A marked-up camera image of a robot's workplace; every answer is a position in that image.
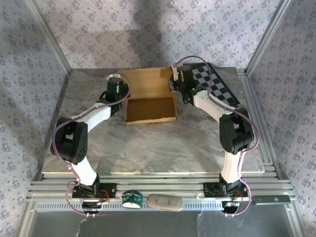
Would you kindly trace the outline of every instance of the black and white checkerboard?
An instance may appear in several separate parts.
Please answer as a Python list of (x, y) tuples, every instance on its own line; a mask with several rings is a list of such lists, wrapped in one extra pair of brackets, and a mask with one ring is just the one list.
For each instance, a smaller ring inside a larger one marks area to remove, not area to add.
[[(207, 66), (195, 68), (192, 70), (193, 78), (196, 80), (197, 84), (201, 84), (204, 87), (209, 87), (210, 76), (208, 73)], [(223, 101), (225, 104), (234, 106), (239, 104), (237, 98), (228, 89), (227, 85), (222, 81), (221, 78), (217, 77), (212, 73), (212, 86), (211, 94), (217, 97), (219, 100)]]

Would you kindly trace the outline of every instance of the cardboard box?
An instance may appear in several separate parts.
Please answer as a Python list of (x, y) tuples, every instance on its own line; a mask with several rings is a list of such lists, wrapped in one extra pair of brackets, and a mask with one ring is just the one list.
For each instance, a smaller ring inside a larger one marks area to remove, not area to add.
[(169, 90), (170, 68), (121, 71), (131, 80), (131, 96), (125, 103), (127, 124), (177, 120), (175, 92)]

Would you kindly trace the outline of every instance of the gray marble surface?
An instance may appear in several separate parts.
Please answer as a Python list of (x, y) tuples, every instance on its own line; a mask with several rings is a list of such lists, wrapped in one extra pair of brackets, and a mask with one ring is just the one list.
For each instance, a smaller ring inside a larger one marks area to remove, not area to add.
[[(72, 117), (90, 108), (106, 90), (106, 70), (73, 70), (60, 116)], [(245, 105), (235, 68), (217, 72)], [(177, 96), (178, 120), (126, 125), (124, 109), (102, 122), (88, 136), (87, 157), (98, 173), (109, 172), (220, 172), (224, 150), (219, 125), (204, 111), (182, 102)], [(258, 150), (247, 153), (243, 171), (258, 171)], [(43, 172), (68, 172), (48, 149)]]

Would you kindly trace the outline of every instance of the floral wallpaper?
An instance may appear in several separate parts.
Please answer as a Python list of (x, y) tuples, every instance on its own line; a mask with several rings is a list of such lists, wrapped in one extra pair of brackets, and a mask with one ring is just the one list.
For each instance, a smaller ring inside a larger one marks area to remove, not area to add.
[(316, 236), (316, 2), (293, 0), (251, 80), (281, 168)]
[(245, 68), (280, 0), (37, 0), (73, 68)]
[(0, 1), (0, 236), (12, 236), (41, 168), (66, 73), (23, 0)]

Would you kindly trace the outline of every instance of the gray oval object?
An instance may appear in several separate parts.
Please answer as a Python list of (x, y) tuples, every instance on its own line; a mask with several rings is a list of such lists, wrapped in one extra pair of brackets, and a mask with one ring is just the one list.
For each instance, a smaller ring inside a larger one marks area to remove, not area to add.
[(147, 197), (147, 206), (153, 209), (181, 211), (183, 205), (183, 199), (177, 196), (150, 194)]

